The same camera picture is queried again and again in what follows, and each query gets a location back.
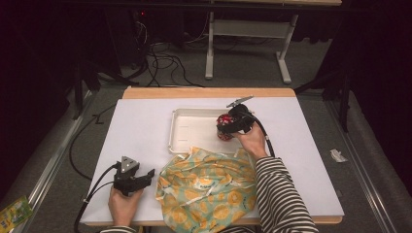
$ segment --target yellow cloth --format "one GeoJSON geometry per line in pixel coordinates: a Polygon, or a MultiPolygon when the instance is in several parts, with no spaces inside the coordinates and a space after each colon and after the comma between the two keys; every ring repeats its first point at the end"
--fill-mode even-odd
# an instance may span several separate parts
{"type": "Polygon", "coordinates": [[[176,232],[219,232],[256,203],[256,174],[249,155],[191,148],[175,155],[157,181],[156,199],[176,232]]]}

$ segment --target plastic tray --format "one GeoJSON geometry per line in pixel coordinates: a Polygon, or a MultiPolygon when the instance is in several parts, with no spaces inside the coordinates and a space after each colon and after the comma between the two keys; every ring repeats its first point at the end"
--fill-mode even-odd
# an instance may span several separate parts
{"type": "Polygon", "coordinates": [[[190,147],[212,152],[235,153],[242,145],[237,139],[218,138],[216,119],[228,109],[177,109],[173,111],[169,150],[187,153],[190,147]]]}

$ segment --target red object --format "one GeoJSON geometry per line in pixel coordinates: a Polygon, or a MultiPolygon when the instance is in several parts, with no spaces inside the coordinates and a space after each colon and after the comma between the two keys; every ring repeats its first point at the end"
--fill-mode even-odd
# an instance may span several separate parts
{"type": "MultiPolygon", "coordinates": [[[[220,115],[218,119],[216,120],[217,125],[226,125],[232,122],[233,122],[233,118],[229,114],[220,115]]],[[[220,130],[218,130],[218,137],[224,141],[229,141],[230,139],[233,138],[231,134],[225,134],[220,130]]]]}

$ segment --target striped shirt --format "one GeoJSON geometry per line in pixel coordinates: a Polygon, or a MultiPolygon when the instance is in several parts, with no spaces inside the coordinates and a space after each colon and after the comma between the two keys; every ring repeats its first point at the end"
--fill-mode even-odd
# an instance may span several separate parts
{"type": "Polygon", "coordinates": [[[107,230],[102,230],[100,233],[136,233],[136,230],[128,226],[112,226],[107,230]]]}
{"type": "MultiPolygon", "coordinates": [[[[281,158],[264,157],[256,163],[257,207],[260,226],[264,233],[319,232],[294,188],[291,175],[281,158]]],[[[112,229],[104,232],[127,232],[112,229]]],[[[253,233],[250,228],[234,226],[221,233],[253,233]]]]}

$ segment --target gray carpet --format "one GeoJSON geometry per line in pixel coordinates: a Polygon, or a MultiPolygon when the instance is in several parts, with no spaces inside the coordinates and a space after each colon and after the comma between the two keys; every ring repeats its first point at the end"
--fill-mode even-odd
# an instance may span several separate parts
{"type": "MultiPolygon", "coordinates": [[[[193,46],[202,46],[202,44],[197,43],[193,46]]],[[[158,56],[161,56],[161,53],[178,55],[185,66],[187,79],[204,86],[297,87],[315,77],[328,43],[310,45],[308,41],[303,41],[291,44],[287,55],[287,64],[292,77],[291,85],[284,85],[281,81],[279,68],[273,56],[273,48],[276,46],[279,46],[278,41],[262,45],[242,43],[232,50],[227,50],[232,47],[231,43],[217,43],[217,48],[221,50],[215,51],[215,76],[212,81],[204,80],[205,47],[186,47],[185,50],[180,50],[160,45],[155,47],[155,51],[158,56]]],[[[150,64],[153,71],[152,58],[150,58],[150,64]]],[[[168,64],[171,64],[170,59],[159,61],[159,67],[167,67],[168,64]]],[[[156,79],[160,85],[186,84],[183,79],[182,67],[179,67],[171,77],[173,69],[174,67],[170,66],[158,70],[156,79]]],[[[123,70],[125,74],[132,72],[127,67],[124,67],[123,70]]],[[[141,85],[147,85],[151,81],[151,76],[147,72],[135,81],[139,81],[141,85]]],[[[90,108],[85,113],[81,128],[92,118],[92,115],[115,104],[125,89],[125,86],[120,84],[102,83],[104,87],[95,94],[90,108]]],[[[334,116],[330,114],[326,103],[318,94],[319,91],[312,90],[310,92],[314,94],[300,95],[298,97],[299,103],[333,186],[341,193],[339,200],[345,212],[341,223],[320,225],[321,232],[382,232],[354,172],[352,163],[336,163],[330,157],[329,151],[332,149],[342,151],[343,155],[348,154],[349,150],[342,140],[338,126],[333,121],[334,116]]],[[[376,143],[353,96],[350,104],[353,107],[349,113],[349,135],[357,150],[362,154],[362,161],[387,204],[397,232],[412,232],[410,196],[405,194],[404,186],[376,143]]],[[[104,122],[103,124],[90,124],[79,136],[73,147],[72,152],[76,166],[88,176],[93,175],[96,161],[110,126],[113,110],[111,109],[101,116],[100,121],[104,122]]],[[[49,159],[58,148],[59,142],[67,134],[72,115],[73,106],[33,154],[15,185],[1,202],[2,208],[20,195],[28,196],[31,193],[49,159]]],[[[73,232],[73,223],[82,206],[82,200],[86,197],[90,182],[80,177],[72,169],[68,153],[68,150],[64,152],[61,167],[47,190],[47,195],[27,232],[73,232]]],[[[81,230],[82,232],[93,232],[92,230],[95,229],[81,226],[81,230]]]]}

